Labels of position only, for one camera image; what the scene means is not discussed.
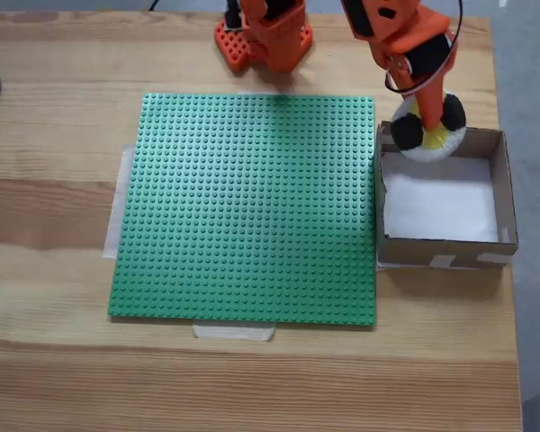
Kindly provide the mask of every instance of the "black object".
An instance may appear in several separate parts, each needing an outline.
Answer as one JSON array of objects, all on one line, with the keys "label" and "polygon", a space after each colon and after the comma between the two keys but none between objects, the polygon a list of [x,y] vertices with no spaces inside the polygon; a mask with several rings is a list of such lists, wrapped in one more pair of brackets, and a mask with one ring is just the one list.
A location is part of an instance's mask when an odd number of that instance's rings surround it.
[{"label": "black object", "polygon": [[462,1],[463,0],[458,0],[458,10],[460,11],[460,15],[458,16],[458,28],[456,29],[456,33],[454,34],[454,40],[452,40],[452,45],[448,50],[448,54],[446,55],[444,62],[440,65],[436,72],[434,72],[434,74],[432,74],[431,76],[427,76],[426,79],[424,79],[421,83],[413,85],[410,88],[402,88],[401,90],[392,87],[392,83],[390,82],[390,74],[386,74],[386,80],[384,82],[384,85],[388,90],[395,93],[396,95],[409,95],[410,93],[416,93],[418,90],[421,90],[426,84],[430,83],[430,81],[434,79],[438,72],[440,72],[440,70],[444,66],[446,66],[446,63],[454,52],[456,43],[458,42],[458,36],[460,36],[460,30],[462,29],[462,19],[464,18],[464,5]]},{"label": "black object", "polygon": [[390,132],[400,151],[420,147],[424,139],[422,120],[411,112],[393,121],[390,125]]},{"label": "black object", "polygon": [[227,0],[226,5],[226,13],[224,14],[226,29],[241,30],[242,16],[240,14],[240,4],[238,3],[238,0]]},{"label": "black object", "polygon": [[438,34],[405,55],[412,67],[412,79],[434,74],[450,55],[448,38],[445,34]]},{"label": "black object", "polygon": [[282,14],[285,14],[296,5],[296,0],[266,0],[266,15],[264,19],[273,21]]},{"label": "black object", "polygon": [[356,0],[342,0],[348,20],[354,31],[363,38],[369,38],[374,36],[374,30],[368,19],[368,14],[364,9],[364,5],[360,1]]},{"label": "black object", "polygon": [[446,95],[440,121],[451,132],[458,131],[466,126],[466,112],[464,112],[462,102],[453,94]]}]

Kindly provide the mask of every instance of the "green lego baseplate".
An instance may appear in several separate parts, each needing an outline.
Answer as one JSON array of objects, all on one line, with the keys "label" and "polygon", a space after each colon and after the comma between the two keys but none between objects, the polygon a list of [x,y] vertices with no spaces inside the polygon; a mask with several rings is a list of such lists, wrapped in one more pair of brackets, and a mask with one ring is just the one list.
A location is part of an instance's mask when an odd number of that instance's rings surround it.
[{"label": "green lego baseplate", "polygon": [[374,102],[147,94],[109,314],[375,323]]}]

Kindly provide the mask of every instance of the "black ball patch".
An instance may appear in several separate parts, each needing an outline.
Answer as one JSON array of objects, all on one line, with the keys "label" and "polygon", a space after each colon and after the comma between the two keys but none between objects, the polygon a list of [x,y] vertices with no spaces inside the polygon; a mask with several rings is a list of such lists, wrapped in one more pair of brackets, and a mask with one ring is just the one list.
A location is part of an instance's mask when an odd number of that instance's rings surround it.
[{"label": "black ball patch", "polygon": [[412,113],[393,121],[390,132],[394,143],[400,151],[407,151],[420,147],[424,139],[422,120]]},{"label": "black ball patch", "polygon": [[466,113],[464,112],[464,107],[462,106],[460,99],[453,94],[446,95],[444,100],[444,112],[440,121],[444,124],[444,127],[451,132],[458,131],[466,126]]}]

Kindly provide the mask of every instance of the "white paper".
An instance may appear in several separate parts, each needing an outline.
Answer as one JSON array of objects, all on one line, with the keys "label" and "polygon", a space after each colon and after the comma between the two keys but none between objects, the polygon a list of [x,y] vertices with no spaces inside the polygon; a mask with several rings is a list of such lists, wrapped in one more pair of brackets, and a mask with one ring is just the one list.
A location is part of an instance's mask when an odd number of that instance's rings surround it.
[{"label": "white paper", "polygon": [[273,322],[195,319],[192,328],[197,338],[270,340],[276,325]]},{"label": "white paper", "polygon": [[126,195],[132,171],[132,160],[134,159],[134,147],[127,147],[122,152],[120,169],[118,170],[118,180],[114,190],[114,201],[110,220],[108,220],[108,230],[106,231],[106,241],[102,257],[116,259],[118,256],[118,245],[122,231],[122,220],[126,209]]},{"label": "white paper", "polygon": [[386,153],[382,176],[384,230],[391,238],[498,242],[488,160],[426,164]]}]

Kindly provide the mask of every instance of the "gray floor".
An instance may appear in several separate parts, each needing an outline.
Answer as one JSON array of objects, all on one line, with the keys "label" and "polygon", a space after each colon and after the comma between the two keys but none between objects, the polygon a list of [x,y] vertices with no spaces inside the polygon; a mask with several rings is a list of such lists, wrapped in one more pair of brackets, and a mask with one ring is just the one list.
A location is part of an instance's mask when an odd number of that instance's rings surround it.
[{"label": "gray floor", "polygon": [[[151,0],[0,0],[0,10],[145,9]],[[426,0],[457,14],[455,0]],[[224,0],[160,0],[158,11],[222,11]],[[341,14],[338,0],[307,0],[315,14]],[[526,432],[540,430],[540,0],[464,0],[492,19],[501,126],[508,134],[520,250],[514,263],[520,381]]]}]

